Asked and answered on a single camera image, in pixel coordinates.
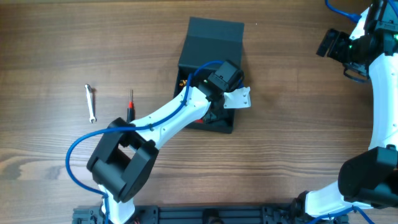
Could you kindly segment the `small silver wrench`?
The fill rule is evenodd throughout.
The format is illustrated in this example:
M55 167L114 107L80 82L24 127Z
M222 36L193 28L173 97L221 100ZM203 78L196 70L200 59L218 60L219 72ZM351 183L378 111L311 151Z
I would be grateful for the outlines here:
M90 114L89 121L90 123L94 123L96 122L96 117L94 110L93 90L89 84L85 84L85 90L86 90L86 99L88 103L88 111Z

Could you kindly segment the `black storage box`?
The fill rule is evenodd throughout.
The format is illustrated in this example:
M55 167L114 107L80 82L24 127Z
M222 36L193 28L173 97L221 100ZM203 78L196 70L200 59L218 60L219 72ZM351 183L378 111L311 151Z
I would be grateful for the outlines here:
M191 17L188 24L187 35L182 53L178 61L177 80L175 82L174 96L182 88L180 80L186 80L188 75L202 65L212 61L230 60L241 66L243 54L244 24L214 19ZM217 133L230 134L233 132L234 115L231 122L217 121L210 124L196 123L196 120L187 127Z

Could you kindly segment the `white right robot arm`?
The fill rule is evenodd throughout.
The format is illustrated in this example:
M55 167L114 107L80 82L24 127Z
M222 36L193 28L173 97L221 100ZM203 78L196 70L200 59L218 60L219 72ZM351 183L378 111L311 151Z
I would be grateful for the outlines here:
M291 219L309 223L397 207L397 1L373 1L361 14L330 10L356 27L350 34L328 30L317 55L342 63L344 76L372 85L373 133L369 149L346 161L336 182L293 200Z

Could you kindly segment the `orange black multicolour tool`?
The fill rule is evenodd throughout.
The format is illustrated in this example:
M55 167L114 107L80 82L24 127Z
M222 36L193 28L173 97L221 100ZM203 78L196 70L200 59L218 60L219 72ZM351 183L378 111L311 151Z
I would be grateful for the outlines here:
M179 87L183 88L187 85L187 80L180 80Z

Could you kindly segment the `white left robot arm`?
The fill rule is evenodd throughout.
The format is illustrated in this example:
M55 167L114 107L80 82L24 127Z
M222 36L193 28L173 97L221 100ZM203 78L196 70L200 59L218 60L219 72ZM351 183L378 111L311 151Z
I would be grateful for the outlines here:
M103 193L105 223L126 223L133 216L134 196L149 179L160 148L212 104L249 106L243 71L229 60L215 65L215 71L189 74L179 95L155 112L130 123L116 119L100 132L86 167Z

